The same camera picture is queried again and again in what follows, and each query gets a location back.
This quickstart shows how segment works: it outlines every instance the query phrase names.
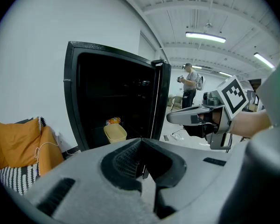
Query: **yellow container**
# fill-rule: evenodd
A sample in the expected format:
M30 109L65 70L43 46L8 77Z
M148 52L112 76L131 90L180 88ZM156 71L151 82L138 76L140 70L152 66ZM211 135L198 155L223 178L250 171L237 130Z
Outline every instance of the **yellow container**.
M107 125L104 132L111 144L126 140L127 133L120 124Z

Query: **man wearing vr headset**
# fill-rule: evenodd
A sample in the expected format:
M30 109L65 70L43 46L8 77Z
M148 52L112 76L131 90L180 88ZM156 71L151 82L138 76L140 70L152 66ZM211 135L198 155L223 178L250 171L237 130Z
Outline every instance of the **man wearing vr headset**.
M193 69L192 64L186 63L185 71L189 74L186 78L179 77L178 82L183 83L182 109L191 107L196 95L196 84L198 81L198 73Z

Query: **black refrigerator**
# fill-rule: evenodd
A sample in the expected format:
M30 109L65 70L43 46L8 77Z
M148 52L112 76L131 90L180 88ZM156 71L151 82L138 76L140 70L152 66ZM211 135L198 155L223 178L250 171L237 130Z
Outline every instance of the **black refrigerator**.
M109 144L108 119L119 117L126 139L159 140L167 106L171 66L87 42L69 42L64 94L81 151Z

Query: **striped cushion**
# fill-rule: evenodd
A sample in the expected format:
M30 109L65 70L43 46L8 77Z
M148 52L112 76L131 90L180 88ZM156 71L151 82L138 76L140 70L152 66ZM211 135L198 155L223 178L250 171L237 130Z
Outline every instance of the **striped cushion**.
M3 185L12 188L20 195L24 195L32 184L40 177L39 165L30 165L23 168L2 168L0 169L0 181Z

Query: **gray t-shirt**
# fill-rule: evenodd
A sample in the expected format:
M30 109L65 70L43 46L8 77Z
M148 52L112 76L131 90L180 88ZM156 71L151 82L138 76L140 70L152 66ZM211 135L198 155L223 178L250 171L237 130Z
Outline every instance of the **gray t-shirt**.
M195 70L193 70L191 73L188 74L186 80L194 81L197 83L198 73ZM196 89L196 84L195 85L183 84L183 91L193 90L193 89Z

